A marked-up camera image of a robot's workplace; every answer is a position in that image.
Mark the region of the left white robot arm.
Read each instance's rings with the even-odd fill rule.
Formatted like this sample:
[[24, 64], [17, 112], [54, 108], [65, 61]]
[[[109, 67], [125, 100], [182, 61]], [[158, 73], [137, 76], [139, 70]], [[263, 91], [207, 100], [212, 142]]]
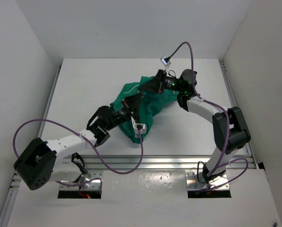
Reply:
[[68, 187], [84, 187], [94, 181], [85, 168], [79, 152], [98, 147], [110, 137], [109, 131], [131, 122], [134, 135], [141, 138], [146, 125], [139, 122], [139, 107], [143, 94], [137, 93], [122, 99], [122, 108], [114, 111], [109, 106], [99, 107], [88, 121], [86, 129], [56, 140], [33, 139], [18, 156], [14, 169], [30, 190], [37, 190], [47, 182], [57, 182]]

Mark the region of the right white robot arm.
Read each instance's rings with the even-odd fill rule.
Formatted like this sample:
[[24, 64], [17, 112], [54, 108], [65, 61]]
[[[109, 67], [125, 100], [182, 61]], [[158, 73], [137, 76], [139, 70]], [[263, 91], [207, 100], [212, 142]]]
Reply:
[[212, 124], [216, 147], [198, 176], [199, 183], [209, 183], [225, 171], [237, 150], [250, 142], [251, 135], [239, 107], [224, 108], [199, 96], [195, 89], [196, 75], [197, 72], [186, 69], [179, 78], [175, 78], [167, 76], [163, 70], [158, 70], [152, 79], [139, 87], [139, 90], [156, 94], [164, 90], [175, 91], [178, 93], [177, 102], [181, 108]]

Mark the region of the green jacket with orange G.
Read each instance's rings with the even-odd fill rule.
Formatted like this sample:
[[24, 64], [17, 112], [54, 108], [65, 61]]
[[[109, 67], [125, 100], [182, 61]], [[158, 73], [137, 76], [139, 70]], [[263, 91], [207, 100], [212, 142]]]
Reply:
[[[110, 103], [110, 108], [113, 111], [120, 110], [123, 107], [122, 100], [129, 96], [136, 95], [139, 86], [150, 81], [152, 78], [153, 77], [142, 77], [139, 82], [124, 84], [116, 99]], [[138, 122], [146, 125], [146, 132], [141, 134], [142, 138], [144, 139], [154, 124], [154, 117], [165, 107], [177, 101], [178, 92], [164, 90], [160, 94], [146, 91], [141, 91], [141, 93], [143, 94], [143, 98], [139, 104]], [[120, 124], [119, 128], [133, 143], [140, 143], [139, 137], [134, 132], [131, 118], [129, 118], [129, 121]]]

